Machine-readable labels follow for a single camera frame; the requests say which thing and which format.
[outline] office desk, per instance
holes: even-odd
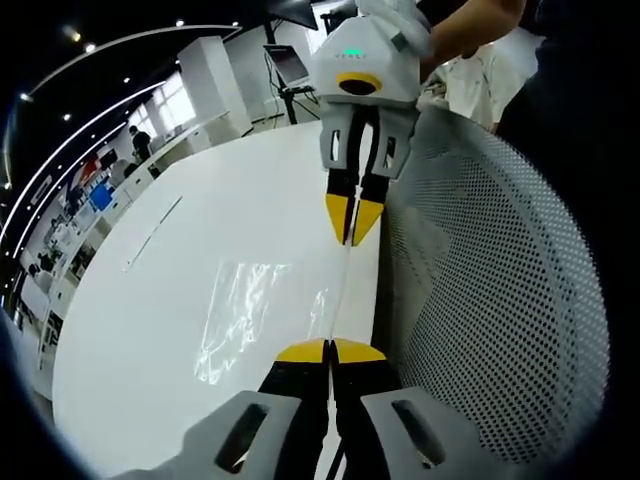
[[[379,224],[358,248],[337,243],[319,134],[269,131],[171,166],[98,250],[60,335],[53,408],[100,475],[178,453],[292,343],[370,341]],[[318,478],[338,444],[329,428]]]

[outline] window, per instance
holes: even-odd
[[[313,7],[313,16],[316,17],[316,23],[318,24],[318,30],[306,29],[307,43],[309,44],[309,53],[313,55],[316,50],[320,48],[320,45],[327,39],[327,29],[324,28],[324,20],[320,18],[320,15],[329,13],[334,8],[342,5],[344,1],[325,2],[321,5],[315,5]]]
[[[167,131],[183,125],[196,116],[179,73],[170,76],[164,85],[153,92],[153,102],[158,107],[160,118]]]
[[[136,108],[136,111],[131,114],[129,117],[129,125],[134,125],[138,127],[138,130],[147,132],[151,138],[156,138],[158,136],[156,129],[153,128],[153,123],[151,123],[151,120],[149,119],[147,107],[145,107],[144,104]]]

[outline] perforated metal panel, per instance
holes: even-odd
[[[434,108],[390,191],[396,356],[507,462],[557,459],[596,419],[603,300],[563,204],[510,147]]]

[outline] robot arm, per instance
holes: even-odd
[[[357,246],[384,209],[390,180],[409,157],[418,118],[420,57],[429,55],[429,27],[413,0],[359,0],[361,16],[346,20],[314,55],[311,78],[321,99],[322,162],[329,171],[326,203],[336,237]],[[373,142],[360,183],[365,125]],[[356,206],[356,187],[362,192]]]

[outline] white shirt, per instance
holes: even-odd
[[[480,47],[469,59],[451,60],[437,73],[447,85],[445,99],[451,111],[486,129],[500,122],[505,107],[524,85],[524,78],[491,45]]]

